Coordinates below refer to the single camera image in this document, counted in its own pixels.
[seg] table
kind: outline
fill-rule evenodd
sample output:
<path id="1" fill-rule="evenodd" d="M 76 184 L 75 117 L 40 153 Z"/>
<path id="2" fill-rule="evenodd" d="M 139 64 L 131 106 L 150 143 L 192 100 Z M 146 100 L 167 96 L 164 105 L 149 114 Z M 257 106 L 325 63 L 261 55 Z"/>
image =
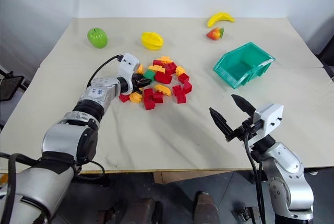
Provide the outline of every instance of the table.
<path id="1" fill-rule="evenodd" d="M 73 19 L 36 72 L 34 79 L 0 135 L 1 151 L 40 157 L 45 132 L 71 111 L 94 70 L 109 57 L 129 52 L 148 66 L 169 55 L 190 76 L 193 92 L 186 104 L 165 98 L 164 104 L 146 111 L 142 104 L 112 101 L 101 122 L 95 161 L 108 172 L 249 169 L 243 145 L 227 143 L 213 123 L 209 107 L 221 112 L 232 127 L 247 118 L 231 98 L 243 96 L 255 107 L 266 102 L 284 104 L 283 121 L 272 136 L 284 142 L 306 167 L 334 166 L 334 83 L 322 69 L 287 19 L 237 19 L 221 22 L 221 41 L 205 34 L 206 19 L 95 18 Z M 103 49 L 86 38 L 92 27 L 109 35 Z M 159 51 L 140 43 L 143 31 L 164 38 Z M 218 59 L 249 41 L 276 61 L 263 76 L 232 89 L 212 68 Z M 116 74 L 117 62 L 98 76 Z M 18 171 L 24 166 L 18 165 Z M 2 160 L 0 172 L 6 172 Z M 98 170 L 93 164 L 84 171 Z"/>

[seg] toy building block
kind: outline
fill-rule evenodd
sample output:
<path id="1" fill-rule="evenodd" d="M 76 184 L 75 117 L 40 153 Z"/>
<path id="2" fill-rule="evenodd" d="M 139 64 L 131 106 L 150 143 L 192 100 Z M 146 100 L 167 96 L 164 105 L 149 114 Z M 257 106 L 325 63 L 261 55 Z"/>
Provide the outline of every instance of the toy building block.
<path id="1" fill-rule="evenodd" d="M 144 97 L 153 99 L 153 88 L 148 88 L 144 90 Z"/>
<path id="2" fill-rule="evenodd" d="M 166 69 L 165 74 L 172 75 L 172 74 L 175 74 L 177 65 L 174 62 L 172 62 L 172 63 L 164 64 L 163 67 Z"/>
<path id="3" fill-rule="evenodd" d="M 173 94 L 175 96 L 180 92 L 182 92 L 182 87 L 180 85 L 177 85 L 177 86 L 173 87 Z"/>
<path id="4" fill-rule="evenodd" d="M 137 92 L 133 92 L 130 94 L 130 101 L 133 103 L 139 103 L 142 100 L 142 95 Z"/>
<path id="5" fill-rule="evenodd" d="M 162 61 L 163 64 L 172 63 L 173 61 L 169 58 L 169 56 L 161 56 L 157 61 Z"/>
<path id="6" fill-rule="evenodd" d="M 178 66 L 177 68 L 176 68 L 176 75 L 178 75 L 178 76 L 180 76 L 181 74 L 183 74 L 183 73 L 185 73 L 186 71 L 182 68 L 182 67 L 180 67 L 180 66 Z"/>
<path id="7" fill-rule="evenodd" d="M 154 79 L 157 82 L 163 83 L 163 84 L 169 84 L 170 82 L 172 82 L 172 76 L 169 74 L 164 74 L 162 72 L 156 72 L 156 75 L 154 77 Z"/>
<path id="8" fill-rule="evenodd" d="M 147 70 L 145 73 L 144 73 L 144 77 L 147 78 L 147 79 L 151 79 L 151 83 L 154 81 L 154 76 L 155 76 L 155 72 L 152 71 L 152 70 Z"/>
<path id="9" fill-rule="evenodd" d="M 163 103 L 163 93 L 162 92 L 155 92 L 153 94 L 153 100 L 155 103 Z"/>
<path id="10" fill-rule="evenodd" d="M 156 107 L 156 103 L 154 102 L 152 98 L 144 97 L 144 106 L 146 110 L 151 110 Z"/>
<path id="11" fill-rule="evenodd" d="M 176 95 L 176 100 L 177 100 L 177 104 L 181 104 L 181 103 L 186 103 L 187 99 L 186 99 L 186 94 L 184 93 L 184 91 L 179 92 Z"/>
<path id="12" fill-rule="evenodd" d="M 186 73 L 182 73 L 181 75 L 179 75 L 178 80 L 179 82 L 184 84 L 184 82 L 189 81 L 189 76 L 186 75 Z"/>
<path id="13" fill-rule="evenodd" d="M 193 86 L 190 84 L 189 81 L 186 81 L 186 82 L 183 83 L 183 91 L 184 91 L 185 94 L 191 92 L 192 89 L 193 89 Z"/>
<path id="14" fill-rule="evenodd" d="M 163 64 L 162 64 L 162 61 L 160 61 L 160 60 L 154 60 L 153 65 L 162 66 Z"/>
<path id="15" fill-rule="evenodd" d="M 158 65 L 149 66 L 148 69 L 152 71 L 156 71 L 156 72 L 162 72 L 162 73 L 165 73 L 165 70 L 166 70 L 162 66 L 158 66 Z"/>
<path id="16" fill-rule="evenodd" d="M 162 92 L 164 95 L 167 95 L 167 96 L 172 95 L 172 92 L 170 91 L 170 89 L 168 87 L 163 86 L 163 85 L 158 84 L 154 87 L 154 89 L 158 92 Z"/>
<path id="17" fill-rule="evenodd" d="M 138 67 L 138 69 L 137 69 L 137 73 L 138 73 L 138 74 L 143 74 L 143 73 L 144 73 L 144 68 L 143 68 L 142 65 L 140 65 L 140 66 Z"/>
<path id="18" fill-rule="evenodd" d="M 120 94 L 119 99 L 124 103 L 130 99 L 130 95 Z"/>

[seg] floor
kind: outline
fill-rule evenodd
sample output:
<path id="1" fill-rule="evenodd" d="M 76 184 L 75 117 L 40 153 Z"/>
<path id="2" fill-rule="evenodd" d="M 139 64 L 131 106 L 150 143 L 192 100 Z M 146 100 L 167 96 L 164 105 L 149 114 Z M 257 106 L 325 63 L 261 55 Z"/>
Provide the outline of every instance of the floor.
<path id="1" fill-rule="evenodd" d="M 248 182 L 248 171 L 221 173 L 167 185 L 154 184 L 152 173 L 112 174 L 107 186 L 72 183 L 53 224 L 97 223 L 99 210 L 115 204 L 127 205 L 143 197 L 153 197 L 163 204 L 163 223 L 192 223 L 193 200 L 197 191 L 206 191 L 216 203 L 222 223 L 242 223 L 233 209 L 256 206 L 255 186 Z M 314 193 L 314 224 L 334 221 L 334 168 L 320 170 L 317 175 L 305 174 Z M 267 223 L 274 223 L 274 214 L 263 183 Z"/>

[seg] plastic fruit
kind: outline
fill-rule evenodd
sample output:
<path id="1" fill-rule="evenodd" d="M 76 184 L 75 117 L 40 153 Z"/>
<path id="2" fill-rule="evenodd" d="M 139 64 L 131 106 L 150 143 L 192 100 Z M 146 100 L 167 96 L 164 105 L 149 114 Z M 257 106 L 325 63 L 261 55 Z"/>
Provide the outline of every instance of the plastic fruit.
<path id="1" fill-rule="evenodd" d="M 108 43 L 108 37 L 101 28 L 95 27 L 88 31 L 87 38 L 96 48 L 104 48 Z"/>
<path id="2" fill-rule="evenodd" d="M 159 50 L 163 45 L 162 37 L 156 32 L 143 32 L 141 35 L 141 42 L 150 50 Z"/>
<path id="3" fill-rule="evenodd" d="M 234 19 L 228 13 L 217 13 L 211 16 L 211 18 L 207 22 L 207 26 L 212 27 L 216 22 L 221 20 L 234 22 Z"/>
<path id="4" fill-rule="evenodd" d="M 212 40 L 219 40 L 221 39 L 221 37 L 223 37 L 223 34 L 224 34 L 224 28 L 216 27 L 208 32 L 207 37 Z"/>

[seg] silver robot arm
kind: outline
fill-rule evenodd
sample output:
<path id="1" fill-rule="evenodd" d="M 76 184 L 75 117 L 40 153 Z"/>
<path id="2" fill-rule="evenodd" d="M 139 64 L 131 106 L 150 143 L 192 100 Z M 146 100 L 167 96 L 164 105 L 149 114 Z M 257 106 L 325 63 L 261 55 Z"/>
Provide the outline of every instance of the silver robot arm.
<path id="1" fill-rule="evenodd" d="M 118 61 L 117 76 L 93 79 L 74 109 L 47 131 L 42 158 L 16 177 L 11 216 L 3 215 L 7 185 L 0 190 L 1 224 L 50 222 L 74 175 L 94 158 L 100 121 L 111 101 L 120 93 L 128 95 L 150 83 L 151 80 L 135 74 L 139 60 L 134 56 L 119 55 Z"/>
<path id="2" fill-rule="evenodd" d="M 211 116 L 228 142 L 235 137 L 244 141 L 245 135 L 249 136 L 246 143 L 252 149 L 252 158 L 262 162 L 268 178 L 276 223 L 313 223 L 313 192 L 304 178 L 304 166 L 295 153 L 269 135 L 280 125 L 284 107 L 268 103 L 256 110 L 244 98 L 232 97 L 250 118 L 232 130 L 224 117 L 212 108 Z"/>

